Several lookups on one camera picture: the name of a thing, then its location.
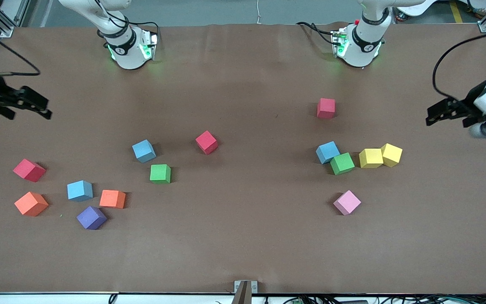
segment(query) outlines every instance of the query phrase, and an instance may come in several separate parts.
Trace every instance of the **white cable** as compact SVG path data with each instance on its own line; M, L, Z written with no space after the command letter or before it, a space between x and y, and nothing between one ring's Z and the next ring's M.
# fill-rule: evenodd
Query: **white cable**
M261 24L260 18L262 16L260 16L260 0L256 0L256 10L258 10L258 21L256 21L256 24Z

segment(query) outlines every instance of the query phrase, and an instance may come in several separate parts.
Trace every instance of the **cube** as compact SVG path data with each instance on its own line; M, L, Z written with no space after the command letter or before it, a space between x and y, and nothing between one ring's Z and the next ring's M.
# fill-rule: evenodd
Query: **cube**
M138 142L132 146L136 158L144 163L148 162L156 157L155 150L152 148L152 144L148 140Z
M36 183L46 170L37 163L24 159L14 168L14 173L22 179Z
M361 201L351 191L347 191L333 203L343 215L352 213L359 204Z
M92 198L92 185L86 181L79 181L67 185L68 199L83 202Z
M395 167L401 161L401 148L393 146L392 144L385 144L381 150L384 165Z
M334 141L328 142L327 144L322 144L316 150L320 163L325 164L330 162L335 156L340 155L339 149Z
M42 195L33 192L27 192L14 204L21 214L28 216L37 216L48 208L48 203Z
M151 165L150 181L154 184L169 184L171 181L171 168L167 164Z
M361 162L361 168L378 168L383 164L382 150L365 149L359 153L359 161Z
M100 196L100 206L107 208L123 209L127 194L117 190L102 190Z
M98 229L107 220L102 211L95 206L88 206L76 218L85 229L89 230Z
M333 169L333 173L335 173L335 175L339 175L352 171L352 169L355 168L355 164L353 164L350 154L344 153L335 156L331 160L331 167Z
M218 143L216 139L211 135L209 131L205 131L202 135L196 138L198 146L206 155L211 154L216 148L218 148Z
M318 102L316 117L320 119L332 119L335 116L335 100L322 98Z

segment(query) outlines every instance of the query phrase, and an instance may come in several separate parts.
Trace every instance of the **brown table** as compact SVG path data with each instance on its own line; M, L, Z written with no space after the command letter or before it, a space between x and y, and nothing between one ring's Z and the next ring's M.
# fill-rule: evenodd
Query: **brown table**
M331 29L340 24L331 25ZM50 99L51 121L0 117L0 291L223 292L256 279L262 292L486 293L486 140L461 121L425 126L436 60L476 25L394 25L365 69L334 60L299 26L162 29L156 62L124 71L92 28L19 28L6 42L42 70L11 77ZM486 78L486 39L459 48L438 85L463 96ZM26 71L0 48L0 71ZM320 98L338 117L314 117ZM220 140L204 155L193 140ZM139 163L149 139L158 158ZM316 147L342 152L389 142L395 168L334 176ZM38 183L12 172L23 158L48 169ZM172 183L148 181L151 163ZM94 183L71 202L66 185ZM128 193L98 231L76 215L102 189ZM352 190L351 216L331 205ZM28 191L38 217L13 202Z

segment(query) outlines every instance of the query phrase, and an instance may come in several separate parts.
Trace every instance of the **red cube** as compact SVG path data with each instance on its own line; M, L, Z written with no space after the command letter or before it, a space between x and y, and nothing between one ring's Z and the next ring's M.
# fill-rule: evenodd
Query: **red cube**
M14 173L22 179L37 182L46 170L37 163L24 159L14 168Z
M196 142L200 149L204 151L206 155L209 155L213 152L216 148L218 148L218 143L216 139L211 135L209 131L205 131L202 135L196 138Z
M316 116L321 119L332 119L335 116L335 100L327 98L320 99Z

